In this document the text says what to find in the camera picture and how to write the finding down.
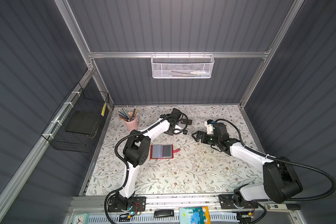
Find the dark brown card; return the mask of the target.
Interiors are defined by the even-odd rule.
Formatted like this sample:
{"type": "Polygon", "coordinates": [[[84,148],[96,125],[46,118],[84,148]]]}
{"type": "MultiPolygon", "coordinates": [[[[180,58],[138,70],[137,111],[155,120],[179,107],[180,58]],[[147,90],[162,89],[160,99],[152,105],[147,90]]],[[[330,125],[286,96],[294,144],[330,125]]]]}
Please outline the dark brown card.
{"type": "Polygon", "coordinates": [[[191,119],[181,119],[180,123],[181,124],[192,125],[192,120],[191,119]]]}

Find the red leather card holder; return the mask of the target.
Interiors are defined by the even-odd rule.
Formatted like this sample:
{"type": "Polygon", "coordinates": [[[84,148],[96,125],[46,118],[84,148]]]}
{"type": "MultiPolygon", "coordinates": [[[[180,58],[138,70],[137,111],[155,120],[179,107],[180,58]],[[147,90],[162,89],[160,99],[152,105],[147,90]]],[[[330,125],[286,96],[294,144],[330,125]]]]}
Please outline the red leather card holder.
{"type": "Polygon", "coordinates": [[[174,154],[180,151],[180,148],[174,149],[173,145],[151,145],[150,159],[173,159],[174,154]]]}

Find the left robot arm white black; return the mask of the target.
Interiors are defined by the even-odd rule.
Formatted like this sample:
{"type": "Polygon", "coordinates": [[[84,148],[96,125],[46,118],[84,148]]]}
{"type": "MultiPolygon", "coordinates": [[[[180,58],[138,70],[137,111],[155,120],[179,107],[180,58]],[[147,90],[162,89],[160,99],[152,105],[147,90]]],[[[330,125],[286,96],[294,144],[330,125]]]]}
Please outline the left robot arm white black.
{"type": "Polygon", "coordinates": [[[124,209],[129,209],[133,204],[135,181],[141,165],[149,156],[151,141],[160,134],[168,135],[186,134],[186,128],[178,126],[186,114],[174,108],[170,114],[163,114],[159,119],[143,130],[132,130],[130,134],[117,142],[114,148],[115,155],[125,164],[125,173],[121,187],[115,191],[115,199],[124,209]]]}

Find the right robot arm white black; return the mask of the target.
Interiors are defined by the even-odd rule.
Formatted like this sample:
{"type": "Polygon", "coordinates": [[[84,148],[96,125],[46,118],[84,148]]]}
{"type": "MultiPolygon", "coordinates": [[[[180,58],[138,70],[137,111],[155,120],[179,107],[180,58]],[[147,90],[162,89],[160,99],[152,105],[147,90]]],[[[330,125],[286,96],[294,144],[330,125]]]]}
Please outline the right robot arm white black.
{"type": "Polygon", "coordinates": [[[250,151],[243,146],[241,140],[229,136],[223,123],[209,120],[205,126],[206,132],[197,131],[192,134],[196,142],[238,158],[263,174],[263,183],[244,184],[234,190],[232,201],[237,208],[243,208],[253,200],[282,203],[302,192],[302,184],[291,164],[268,159],[255,150],[250,151]]]}

